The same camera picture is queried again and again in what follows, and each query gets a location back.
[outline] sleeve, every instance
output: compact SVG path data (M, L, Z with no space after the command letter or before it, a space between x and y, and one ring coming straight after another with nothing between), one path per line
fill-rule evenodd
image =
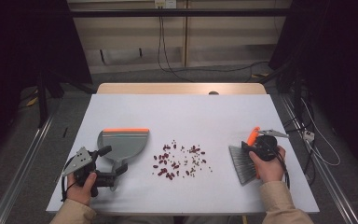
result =
M271 181L262 185L260 193L267 211L263 224L313 223L306 213L295 208L289 189L282 181Z
M96 215L97 213L90 207L82 203L66 199L56 216L53 218L53 220L51 220L50 224L89 224Z

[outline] hand brush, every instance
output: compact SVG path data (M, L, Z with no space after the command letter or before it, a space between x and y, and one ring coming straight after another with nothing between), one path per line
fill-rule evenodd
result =
M251 134L249 135L247 144L252 146L255 143L255 139L258 136L259 127L255 127ZM235 171L237 172L238 179L242 185L247 184L249 181L253 180L258 176L256 167L252 159L249 157L249 152L243 150L242 147L228 147L231 154L232 161L234 163Z

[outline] gray dustpan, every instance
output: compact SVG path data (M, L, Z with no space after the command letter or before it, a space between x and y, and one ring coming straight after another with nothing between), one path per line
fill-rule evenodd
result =
M124 160L136 156L144 149L148 135L148 129L103 129L98 136L97 144L98 148L112 147L112 151L104 157L113 161L114 173Z

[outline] hand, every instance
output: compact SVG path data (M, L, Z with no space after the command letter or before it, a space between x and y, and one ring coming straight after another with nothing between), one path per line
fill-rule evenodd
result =
M282 158L286 155L286 151L283 147L278 146L279 153L281 153ZM258 174L264 183L270 181L282 181L283 178L283 168L279 163L278 159L272 161L262 161L253 151L249 152L249 156L252 161L257 166Z
M97 174L90 173L84 183L83 187L78 186L75 184L75 176L73 173L68 175L68 185L72 186L67 191L67 198L74 200L78 203L83 203L86 206L90 206L91 201L91 188L97 179Z

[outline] brush bristles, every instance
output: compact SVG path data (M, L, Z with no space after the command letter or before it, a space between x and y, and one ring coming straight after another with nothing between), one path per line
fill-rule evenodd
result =
M242 185L247 184L255 178L255 164L249 157L249 153L242 148L229 148L232 161L234 162L235 171Z

